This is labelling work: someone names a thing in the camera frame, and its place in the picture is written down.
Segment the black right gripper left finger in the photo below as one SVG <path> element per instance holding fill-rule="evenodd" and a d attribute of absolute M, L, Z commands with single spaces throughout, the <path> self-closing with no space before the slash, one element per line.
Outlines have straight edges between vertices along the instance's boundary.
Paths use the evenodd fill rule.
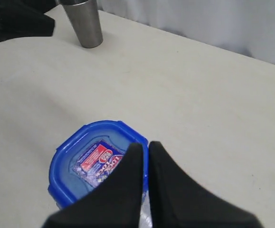
<path fill-rule="evenodd" d="M 50 215 L 45 228 L 137 228 L 143 190 L 143 149 L 132 143 L 114 171 L 91 193 Z"/>

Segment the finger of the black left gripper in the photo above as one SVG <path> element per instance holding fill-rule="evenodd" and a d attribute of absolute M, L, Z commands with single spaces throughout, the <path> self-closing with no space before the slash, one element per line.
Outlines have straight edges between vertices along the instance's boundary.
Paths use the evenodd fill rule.
<path fill-rule="evenodd" d="M 0 42 L 51 37 L 56 23 L 45 13 L 55 6 L 55 0 L 0 0 Z"/>

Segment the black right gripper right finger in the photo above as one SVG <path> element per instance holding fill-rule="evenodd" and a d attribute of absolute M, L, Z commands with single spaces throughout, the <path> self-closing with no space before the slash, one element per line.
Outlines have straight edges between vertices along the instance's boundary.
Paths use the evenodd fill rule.
<path fill-rule="evenodd" d="M 149 197 L 155 228 L 260 228 L 258 218 L 214 195 L 171 158 L 163 145 L 149 145 Z"/>

